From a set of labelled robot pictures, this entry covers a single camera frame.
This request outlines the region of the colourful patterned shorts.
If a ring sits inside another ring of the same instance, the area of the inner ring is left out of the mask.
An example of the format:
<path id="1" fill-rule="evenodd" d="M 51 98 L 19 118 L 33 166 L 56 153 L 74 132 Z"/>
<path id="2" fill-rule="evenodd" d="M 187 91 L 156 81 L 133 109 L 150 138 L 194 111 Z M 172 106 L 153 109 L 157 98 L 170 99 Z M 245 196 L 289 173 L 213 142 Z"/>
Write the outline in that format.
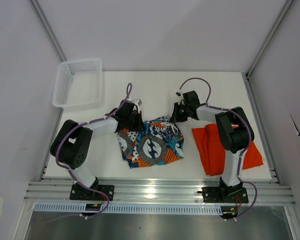
<path id="1" fill-rule="evenodd" d="M 131 169 L 164 166 L 184 158 L 184 136 L 170 119 L 164 115 L 146 120 L 144 131 L 118 132 L 122 158 Z"/>

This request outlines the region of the orange shorts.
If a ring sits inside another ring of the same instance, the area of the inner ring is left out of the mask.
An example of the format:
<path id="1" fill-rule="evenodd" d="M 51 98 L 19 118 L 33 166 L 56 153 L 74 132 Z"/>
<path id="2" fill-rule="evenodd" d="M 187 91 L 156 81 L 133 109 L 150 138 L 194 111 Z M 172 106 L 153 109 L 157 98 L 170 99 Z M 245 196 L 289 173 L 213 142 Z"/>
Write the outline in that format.
<path id="1" fill-rule="evenodd" d="M 210 123 L 203 128 L 193 128 L 192 134 L 205 174 L 208 176 L 221 175 L 225 169 L 226 150 L 220 141 L 217 125 Z M 262 155 L 256 145 L 251 143 L 243 160 L 243 169 L 262 165 Z"/>

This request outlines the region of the white plastic basket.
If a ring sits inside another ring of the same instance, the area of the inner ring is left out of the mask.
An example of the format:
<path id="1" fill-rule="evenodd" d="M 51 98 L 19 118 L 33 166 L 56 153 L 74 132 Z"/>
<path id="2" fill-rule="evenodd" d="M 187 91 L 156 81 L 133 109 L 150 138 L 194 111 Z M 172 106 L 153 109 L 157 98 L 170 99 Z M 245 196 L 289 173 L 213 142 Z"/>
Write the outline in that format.
<path id="1" fill-rule="evenodd" d="M 103 85 L 99 58 L 63 61 L 57 69 L 52 104 L 65 111 L 97 108 L 103 100 Z"/>

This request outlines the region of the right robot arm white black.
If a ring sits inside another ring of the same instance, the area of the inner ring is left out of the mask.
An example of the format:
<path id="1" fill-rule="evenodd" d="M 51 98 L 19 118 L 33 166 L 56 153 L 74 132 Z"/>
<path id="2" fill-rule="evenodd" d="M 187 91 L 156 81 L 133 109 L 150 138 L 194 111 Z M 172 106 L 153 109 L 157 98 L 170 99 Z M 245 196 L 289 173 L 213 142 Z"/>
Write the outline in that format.
<path id="1" fill-rule="evenodd" d="M 231 201 L 244 189 L 241 179 L 244 157 L 254 140 L 254 132 L 244 110 L 241 107 L 228 109 L 200 103 L 194 90 L 186 93 L 178 91 L 176 95 L 179 101 L 174 103 L 170 122 L 181 123 L 192 118 L 216 124 L 225 150 L 225 166 L 217 193 L 222 201 Z"/>

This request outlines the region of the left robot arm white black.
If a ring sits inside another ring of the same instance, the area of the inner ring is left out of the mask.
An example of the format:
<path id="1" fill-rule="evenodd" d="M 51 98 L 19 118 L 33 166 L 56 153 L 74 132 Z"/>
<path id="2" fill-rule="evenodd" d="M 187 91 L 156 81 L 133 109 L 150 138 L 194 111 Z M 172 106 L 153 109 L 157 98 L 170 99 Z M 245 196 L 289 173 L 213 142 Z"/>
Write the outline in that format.
<path id="1" fill-rule="evenodd" d="M 87 200 L 95 199 L 99 193 L 99 180 L 85 164 L 91 140 L 123 129 L 144 131 L 141 104 L 140 99 L 122 100 L 118 108 L 102 118 L 81 124 L 66 120 L 55 137 L 50 154 L 55 157 L 56 164 L 66 169 L 81 186 L 80 192 Z"/>

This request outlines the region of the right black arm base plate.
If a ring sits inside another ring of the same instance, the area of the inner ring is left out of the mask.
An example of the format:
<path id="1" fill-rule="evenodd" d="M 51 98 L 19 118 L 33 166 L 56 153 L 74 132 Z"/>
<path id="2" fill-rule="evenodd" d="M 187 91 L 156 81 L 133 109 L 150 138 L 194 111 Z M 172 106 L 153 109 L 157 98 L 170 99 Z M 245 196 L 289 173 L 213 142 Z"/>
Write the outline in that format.
<path id="1" fill-rule="evenodd" d="M 249 202 L 245 187 L 242 187 L 238 191 L 227 193 L 226 190 L 221 187 L 206 186 L 202 187 L 197 193 L 202 195 L 204 203 L 247 204 Z"/>

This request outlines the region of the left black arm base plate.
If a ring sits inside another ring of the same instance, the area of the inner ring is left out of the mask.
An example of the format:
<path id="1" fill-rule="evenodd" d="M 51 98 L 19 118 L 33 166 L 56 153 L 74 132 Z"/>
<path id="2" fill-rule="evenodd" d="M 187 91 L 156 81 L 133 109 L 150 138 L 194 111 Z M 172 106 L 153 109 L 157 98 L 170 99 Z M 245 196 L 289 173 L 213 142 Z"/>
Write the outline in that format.
<path id="1" fill-rule="evenodd" d="M 115 186 L 114 185 L 98 185 L 97 191 L 106 194 L 109 198 L 109 201 L 113 201 L 114 193 L 115 193 Z M 73 184 L 71 187 L 70 200 L 75 201 L 106 201 L 106 197 L 100 193 L 95 191 L 87 190 L 84 187 L 80 186 L 79 184 Z"/>

